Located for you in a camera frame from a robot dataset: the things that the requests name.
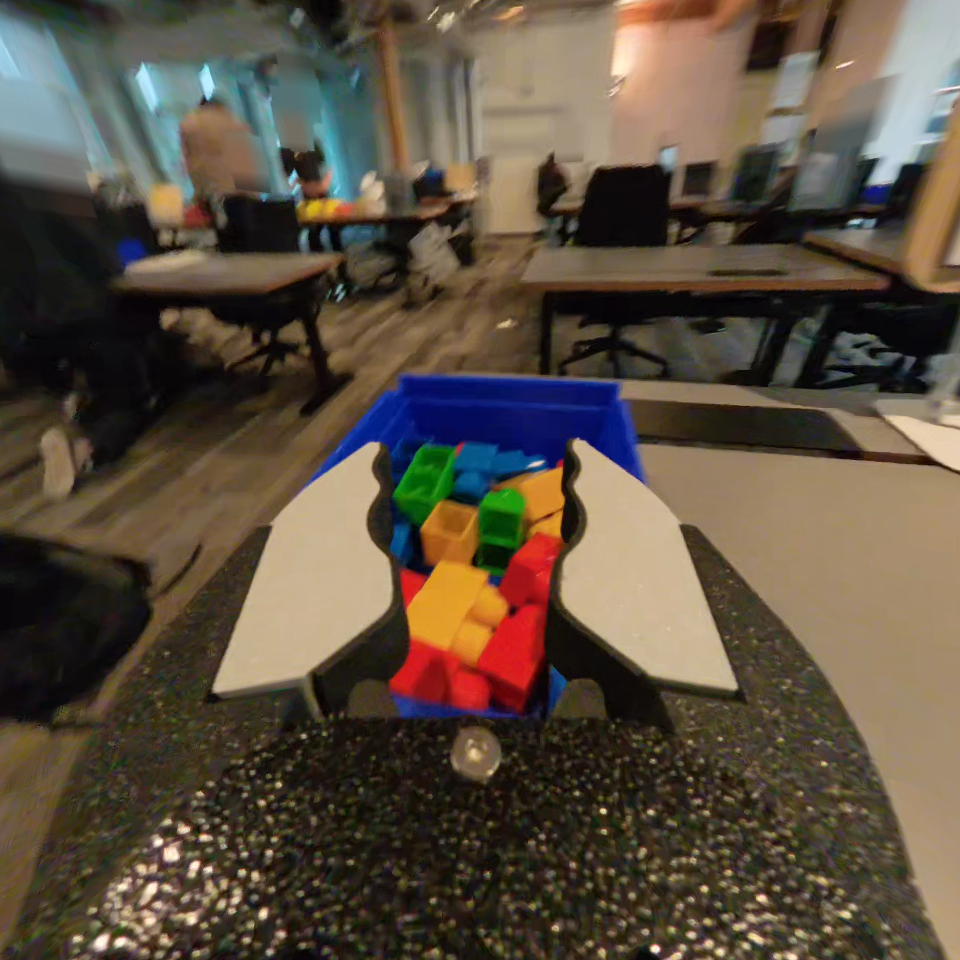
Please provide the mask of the blue plastic block bin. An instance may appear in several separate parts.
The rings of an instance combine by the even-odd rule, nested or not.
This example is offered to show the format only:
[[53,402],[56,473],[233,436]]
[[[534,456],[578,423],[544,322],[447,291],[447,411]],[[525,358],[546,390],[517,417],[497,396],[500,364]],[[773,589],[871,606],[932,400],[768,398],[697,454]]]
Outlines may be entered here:
[[632,412],[615,381],[404,375],[336,442],[307,485],[369,442],[402,464],[426,443],[473,442],[539,455],[554,466],[571,439],[586,440],[646,482]]

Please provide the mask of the wooden pillar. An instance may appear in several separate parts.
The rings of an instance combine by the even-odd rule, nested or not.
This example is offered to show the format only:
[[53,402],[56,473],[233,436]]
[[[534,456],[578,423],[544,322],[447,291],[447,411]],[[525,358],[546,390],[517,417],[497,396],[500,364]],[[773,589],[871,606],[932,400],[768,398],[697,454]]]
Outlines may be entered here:
[[391,167],[397,174],[405,175],[410,166],[410,150],[402,96],[401,55],[395,24],[388,14],[377,21],[374,54],[387,123]]

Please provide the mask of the grey wood-edged desk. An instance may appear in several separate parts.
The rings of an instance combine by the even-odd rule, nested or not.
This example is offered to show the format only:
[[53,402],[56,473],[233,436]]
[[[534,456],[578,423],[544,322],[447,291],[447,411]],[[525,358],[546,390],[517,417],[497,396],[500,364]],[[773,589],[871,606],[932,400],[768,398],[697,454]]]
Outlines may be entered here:
[[817,309],[885,299],[890,279],[807,246],[555,246],[538,249],[520,278],[539,294],[536,371],[551,376],[558,298],[646,300],[649,316],[760,319],[750,387],[768,387],[798,322]]
[[944,260],[947,241],[922,239],[917,230],[814,230],[804,234],[802,242],[812,249],[895,277],[923,293],[959,293],[959,268]]
[[344,257],[345,231],[403,227],[417,233],[428,221],[436,221],[452,214],[469,213],[474,200],[472,195],[455,194],[445,198],[427,198],[426,202],[393,211],[388,209],[384,202],[357,200],[351,201],[356,210],[351,222],[300,225],[308,231],[326,232],[331,250]]
[[302,417],[315,415],[353,379],[336,372],[319,330],[323,295],[329,276],[339,278],[342,253],[222,253],[183,250],[131,264],[114,279],[119,299],[142,311],[204,309],[220,323],[247,330],[255,348],[224,365],[231,374],[261,361],[257,385],[265,387],[274,366],[299,352],[282,339],[282,330],[296,326],[304,335],[313,372],[312,393],[301,406]]

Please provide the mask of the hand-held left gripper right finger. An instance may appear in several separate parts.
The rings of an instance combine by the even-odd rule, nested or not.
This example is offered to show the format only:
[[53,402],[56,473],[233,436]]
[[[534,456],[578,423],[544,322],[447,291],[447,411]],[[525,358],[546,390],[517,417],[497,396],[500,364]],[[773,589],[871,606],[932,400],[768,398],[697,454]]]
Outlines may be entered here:
[[561,477],[563,546],[551,573],[546,657],[606,695],[738,695],[738,678],[681,522],[582,438]]

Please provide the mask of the pile of colourful mega blocks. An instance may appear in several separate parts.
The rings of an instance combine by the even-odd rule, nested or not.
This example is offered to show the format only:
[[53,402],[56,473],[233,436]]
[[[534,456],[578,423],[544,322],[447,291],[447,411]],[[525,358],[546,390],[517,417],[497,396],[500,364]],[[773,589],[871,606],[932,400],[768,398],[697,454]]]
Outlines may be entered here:
[[390,454],[390,552],[411,637],[390,680],[400,714],[545,716],[567,686],[546,654],[563,460],[416,436]]

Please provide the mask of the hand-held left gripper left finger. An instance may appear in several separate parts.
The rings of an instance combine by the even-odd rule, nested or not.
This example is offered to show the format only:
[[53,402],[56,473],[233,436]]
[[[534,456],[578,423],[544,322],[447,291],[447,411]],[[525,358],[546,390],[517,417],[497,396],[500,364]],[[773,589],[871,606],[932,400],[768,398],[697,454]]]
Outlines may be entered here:
[[390,550],[392,493],[387,448],[370,441],[273,519],[213,696],[346,702],[358,684],[401,670],[411,635]]

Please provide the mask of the black office chair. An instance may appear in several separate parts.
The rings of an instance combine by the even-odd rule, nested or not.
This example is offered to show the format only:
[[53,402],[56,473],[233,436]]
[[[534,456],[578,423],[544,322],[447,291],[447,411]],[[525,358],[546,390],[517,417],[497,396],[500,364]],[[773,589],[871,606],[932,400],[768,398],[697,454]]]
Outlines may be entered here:
[[[670,176],[657,165],[601,167],[586,186],[572,244],[585,248],[662,248],[667,245]],[[620,358],[643,359],[666,378],[665,358],[635,345],[624,336],[629,327],[651,318],[645,305],[650,294],[594,293],[567,295],[556,302],[558,314],[581,314],[580,327],[606,325],[606,334],[578,340],[558,363],[563,376],[575,363],[605,354],[615,377],[622,375]]]

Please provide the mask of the white printed paper sheet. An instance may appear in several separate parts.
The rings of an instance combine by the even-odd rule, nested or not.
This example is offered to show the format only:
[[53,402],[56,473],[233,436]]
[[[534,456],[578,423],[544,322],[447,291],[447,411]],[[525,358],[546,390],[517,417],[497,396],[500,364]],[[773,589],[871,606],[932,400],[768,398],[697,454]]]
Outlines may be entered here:
[[450,238],[450,228],[434,220],[426,222],[409,241],[414,270],[433,286],[444,286],[461,268]]

